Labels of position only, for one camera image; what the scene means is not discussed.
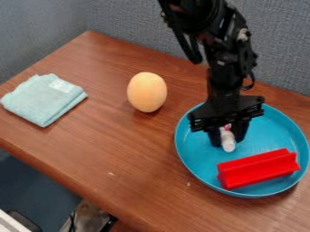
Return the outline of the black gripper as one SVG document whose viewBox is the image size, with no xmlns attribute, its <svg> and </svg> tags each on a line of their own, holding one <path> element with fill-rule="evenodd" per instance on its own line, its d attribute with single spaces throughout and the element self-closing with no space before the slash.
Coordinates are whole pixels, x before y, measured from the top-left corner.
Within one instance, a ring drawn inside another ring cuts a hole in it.
<svg viewBox="0 0 310 232">
<path fill-rule="evenodd" d="M 187 119 L 193 132 L 208 132 L 214 147 L 222 146 L 220 127 L 230 124 L 236 141 L 242 142 L 252 119 L 265 114 L 265 98 L 241 94 L 254 84 L 253 72 L 236 73 L 232 65 L 213 65 L 208 70 L 208 100 Z"/>
</svg>

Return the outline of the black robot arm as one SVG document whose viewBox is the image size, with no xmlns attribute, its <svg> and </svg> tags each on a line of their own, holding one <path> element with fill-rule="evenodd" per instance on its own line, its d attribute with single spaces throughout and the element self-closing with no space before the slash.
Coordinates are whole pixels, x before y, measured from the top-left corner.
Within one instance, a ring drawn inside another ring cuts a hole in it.
<svg viewBox="0 0 310 232">
<path fill-rule="evenodd" d="M 222 145 L 221 128 L 232 126 L 236 141 L 244 141 L 252 119 L 265 114 L 262 96 L 244 95 L 253 88 L 258 54 L 253 33 L 240 10 L 228 0 L 158 0 L 162 18 L 189 60 L 208 63 L 208 100 L 187 114 L 194 132 L 209 134 Z"/>
</svg>

